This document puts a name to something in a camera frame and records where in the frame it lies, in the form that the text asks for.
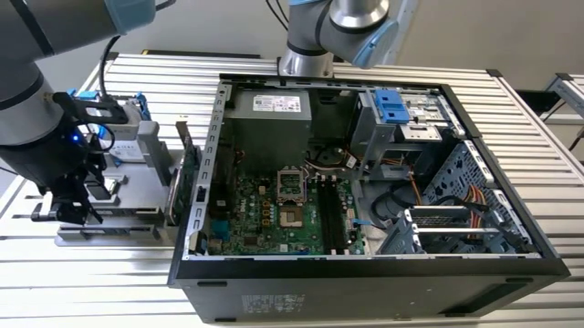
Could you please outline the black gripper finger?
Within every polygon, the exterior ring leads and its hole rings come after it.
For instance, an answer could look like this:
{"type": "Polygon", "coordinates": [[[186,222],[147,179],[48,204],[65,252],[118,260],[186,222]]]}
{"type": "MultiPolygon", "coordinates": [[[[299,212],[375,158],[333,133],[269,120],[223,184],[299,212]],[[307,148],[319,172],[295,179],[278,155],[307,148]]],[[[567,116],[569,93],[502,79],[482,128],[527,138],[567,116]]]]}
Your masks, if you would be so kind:
{"type": "Polygon", "coordinates": [[[100,214],[84,206],[75,206],[72,203],[39,203],[31,214],[32,222],[57,221],[75,225],[102,224],[100,214]]]}
{"type": "Polygon", "coordinates": [[[90,196],[96,200],[108,200],[111,192],[106,188],[104,170],[104,165],[83,163],[56,179],[51,192],[61,200],[72,202],[85,202],[90,196]]]}

